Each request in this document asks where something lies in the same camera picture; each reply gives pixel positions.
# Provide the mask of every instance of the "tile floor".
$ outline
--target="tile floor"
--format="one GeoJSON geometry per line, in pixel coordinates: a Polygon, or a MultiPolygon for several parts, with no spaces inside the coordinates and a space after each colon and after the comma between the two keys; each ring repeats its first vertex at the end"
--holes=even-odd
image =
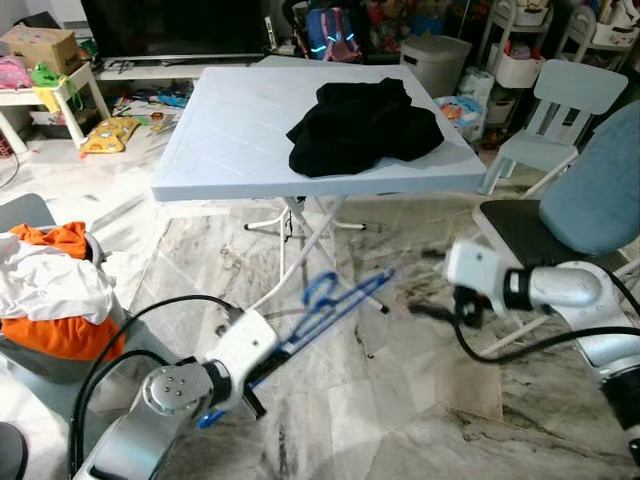
{"type": "MultiPolygon", "coordinates": [[[[30,145],[0,202],[42,195],[60,223],[82,219],[112,255],[122,303],[137,310],[183,293],[210,293],[247,307],[277,277],[277,237],[244,232],[277,200],[156,203],[149,177],[167,137],[141,128],[127,152],[81,160],[69,141],[30,145]]],[[[9,165],[0,161],[0,183],[9,165]]],[[[538,178],[518,171],[500,186],[511,196],[538,178]]],[[[604,400],[578,354],[560,348],[506,367],[466,360],[447,325],[409,314],[412,301],[451,304],[438,273],[450,240],[472,225],[483,197],[381,196],[347,203],[341,219],[366,232],[337,231],[338,269],[356,279],[394,266],[380,294],[384,317],[363,305],[257,391],[269,414],[255,422],[239,409],[214,428],[191,431],[172,451],[161,479],[477,479],[631,478],[637,471],[604,400]]],[[[315,207],[307,211],[314,217],[315,207]]],[[[292,258],[299,232],[289,242],[292,258]]],[[[637,255],[637,246],[631,250],[637,255]]],[[[279,331],[297,318],[304,285],[325,267],[315,256],[287,292],[262,311],[279,331]]],[[[150,329],[178,355],[217,342],[220,312],[196,303],[169,307],[150,329]]],[[[511,326],[491,320],[474,345],[511,326]]],[[[547,325],[537,335],[557,329],[547,325]]],[[[0,421],[27,436],[26,478],[64,478],[65,423],[0,368],[0,421]]]]}

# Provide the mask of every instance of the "chair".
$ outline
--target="chair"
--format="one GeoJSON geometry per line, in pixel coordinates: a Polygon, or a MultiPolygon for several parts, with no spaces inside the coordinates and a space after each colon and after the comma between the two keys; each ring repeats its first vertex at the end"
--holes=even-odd
{"type": "MultiPolygon", "coordinates": [[[[34,227],[55,225],[46,203],[35,194],[27,194],[0,205],[0,232],[7,231],[20,223],[27,223],[34,227]]],[[[102,250],[95,238],[89,233],[85,235],[89,247],[87,249],[88,260],[100,268],[103,261],[102,250]]],[[[114,307],[109,315],[118,325],[122,325],[128,314],[114,298],[114,307]]],[[[143,322],[134,324],[127,334],[125,349],[138,348],[152,350],[168,361],[177,359],[148,330],[143,322]]],[[[1,332],[0,354],[10,360],[9,370],[11,373],[26,385],[42,403],[65,420],[69,418],[81,380],[88,371],[91,362],[65,360],[26,349],[4,337],[1,332]]]]}
{"type": "MultiPolygon", "coordinates": [[[[618,277],[637,274],[640,259],[618,249],[640,230],[640,101],[615,112],[582,155],[541,200],[493,200],[473,218],[514,267],[590,261],[618,277]]],[[[485,350],[496,351],[545,321],[538,318],[485,350]]]]}
{"type": "Polygon", "coordinates": [[[493,192],[498,178],[510,176],[516,163],[548,172],[525,195],[537,191],[575,160],[574,144],[591,116],[609,110],[626,85],[627,78],[618,73],[561,60],[545,62],[533,91],[540,100],[533,117],[500,147],[479,192],[493,192]],[[578,114],[571,127],[563,129],[572,109],[578,114]]]}

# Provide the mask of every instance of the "white folding table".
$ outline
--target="white folding table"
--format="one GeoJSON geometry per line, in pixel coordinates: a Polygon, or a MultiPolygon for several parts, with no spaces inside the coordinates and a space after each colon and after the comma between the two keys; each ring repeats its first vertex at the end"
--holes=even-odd
{"type": "MultiPolygon", "coordinates": [[[[336,128],[349,128],[348,125],[336,128]]],[[[153,175],[160,201],[283,197],[280,281],[253,308],[277,294],[316,248],[331,269],[330,255],[318,242],[348,195],[475,192],[485,167],[422,85],[405,66],[317,66],[207,68],[153,175]],[[365,172],[307,178],[289,168],[293,144],[285,134],[316,103],[316,90],[328,82],[377,83],[385,77],[404,82],[412,104],[436,114],[445,141],[427,155],[403,162],[383,158],[365,172]],[[337,196],[314,231],[296,202],[299,196],[337,196]],[[284,214],[290,211],[308,237],[298,258],[284,271],[284,214]]],[[[342,283],[350,287],[345,279],[342,283]]],[[[385,307],[372,303],[381,311],[385,307]]]]}

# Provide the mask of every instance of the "cardboard box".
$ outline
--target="cardboard box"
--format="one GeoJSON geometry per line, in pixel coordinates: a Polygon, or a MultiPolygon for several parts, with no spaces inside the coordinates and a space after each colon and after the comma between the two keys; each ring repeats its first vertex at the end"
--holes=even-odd
{"type": "Polygon", "coordinates": [[[2,41],[12,55],[22,57],[28,68],[44,62],[55,72],[69,75],[82,64],[73,32],[16,25],[2,41]]]}

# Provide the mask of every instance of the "black chair seat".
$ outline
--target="black chair seat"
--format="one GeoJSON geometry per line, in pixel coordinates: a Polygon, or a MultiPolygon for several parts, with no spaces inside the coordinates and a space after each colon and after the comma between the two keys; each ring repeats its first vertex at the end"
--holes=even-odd
{"type": "Polygon", "coordinates": [[[570,249],[542,223],[539,206],[539,200],[492,200],[480,205],[482,214],[525,268],[583,260],[617,270],[627,263],[617,250],[593,257],[570,249]]]}

